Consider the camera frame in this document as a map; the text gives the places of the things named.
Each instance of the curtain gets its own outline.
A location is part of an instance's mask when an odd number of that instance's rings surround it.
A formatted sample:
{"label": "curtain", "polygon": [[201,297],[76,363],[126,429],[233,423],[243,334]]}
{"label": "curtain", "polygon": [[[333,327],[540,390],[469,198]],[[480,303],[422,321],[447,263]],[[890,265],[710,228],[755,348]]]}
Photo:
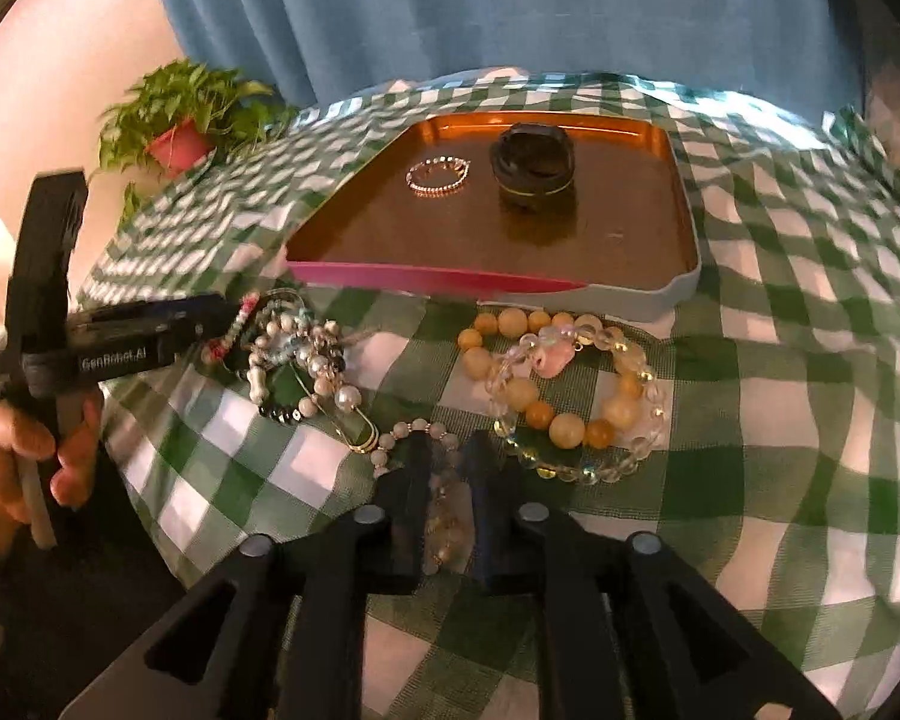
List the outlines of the curtain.
{"label": "curtain", "polygon": [[297,104],[496,65],[743,91],[812,122],[862,99],[833,0],[163,1],[188,55]]}

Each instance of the person's hand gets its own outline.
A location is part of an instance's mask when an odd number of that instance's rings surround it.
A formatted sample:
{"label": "person's hand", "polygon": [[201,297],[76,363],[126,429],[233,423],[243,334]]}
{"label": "person's hand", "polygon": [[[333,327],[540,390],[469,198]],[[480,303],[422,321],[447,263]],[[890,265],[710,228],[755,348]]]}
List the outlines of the person's hand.
{"label": "person's hand", "polygon": [[17,522],[29,522],[14,456],[44,461],[56,456],[60,470],[50,479],[50,492],[60,506],[78,509],[93,491],[103,394],[87,392],[83,421],[59,445],[42,424],[0,402],[0,505]]}

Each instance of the screw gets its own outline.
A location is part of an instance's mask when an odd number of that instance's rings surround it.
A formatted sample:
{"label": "screw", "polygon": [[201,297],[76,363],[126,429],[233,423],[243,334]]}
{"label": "screw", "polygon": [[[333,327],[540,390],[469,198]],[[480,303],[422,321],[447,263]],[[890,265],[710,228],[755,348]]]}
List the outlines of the screw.
{"label": "screw", "polygon": [[655,555],[660,551],[661,546],[663,543],[654,533],[638,533],[631,541],[634,552],[639,552],[641,555]]}
{"label": "screw", "polygon": [[268,536],[262,533],[254,533],[248,536],[244,542],[238,547],[242,555],[247,557],[264,557],[274,547],[274,543]]}
{"label": "screw", "polygon": [[368,503],[365,506],[361,506],[356,512],[353,512],[353,518],[361,525],[372,525],[382,520],[385,514],[384,509]]}
{"label": "screw", "polygon": [[550,516],[550,510],[542,503],[536,503],[535,501],[525,503],[517,513],[524,522],[543,522]]}

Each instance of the pink bead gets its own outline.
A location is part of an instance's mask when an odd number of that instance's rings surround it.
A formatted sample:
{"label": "pink bead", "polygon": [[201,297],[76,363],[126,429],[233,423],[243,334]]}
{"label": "pink bead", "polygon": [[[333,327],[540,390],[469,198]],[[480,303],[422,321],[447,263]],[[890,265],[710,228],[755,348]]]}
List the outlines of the pink bead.
{"label": "pink bead", "polygon": [[573,343],[557,341],[552,346],[540,348],[533,353],[533,370],[541,379],[553,379],[567,367],[576,354]]}

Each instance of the green and white checkered tablecloth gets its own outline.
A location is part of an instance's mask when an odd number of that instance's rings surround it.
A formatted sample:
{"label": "green and white checkered tablecloth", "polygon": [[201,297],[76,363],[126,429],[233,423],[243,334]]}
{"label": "green and white checkered tablecloth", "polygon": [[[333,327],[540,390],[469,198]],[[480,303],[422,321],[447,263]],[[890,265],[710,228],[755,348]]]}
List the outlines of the green and white checkered tablecloth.
{"label": "green and white checkered tablecloth", "polygon": [[[279,282],[288,235],[380,148],[419,119],[477,108],[663,127],[701,233],[697,294],[625,325],[665,385],[662,445],[612,487],[528,471],[536,494],[600,533],[659,533],[846,716],[866,716],[900,676],[900,175],[855,114],[823,131],[742,95],[605,74],[354,98],[304,112],[250,159],[178,181],[121,229],[82,298],[237,298]],[[309,295],[345,327],[376,330],[347,372],[379,425],[420,415],[465,437],[490,424],[454,343],[475,305]],[[546,395],[588,413],[609,376],[607,355],[587,350]],[[110,394],[111,454],[188,583],[245,533],[302,536],[370,496],[366,457],[319,419],[260,418],[247,386],[196,354]],[[534,673],[525,599],[485,600],[443,573],[413,598],[371,599],[368,717],[533,717]]]}

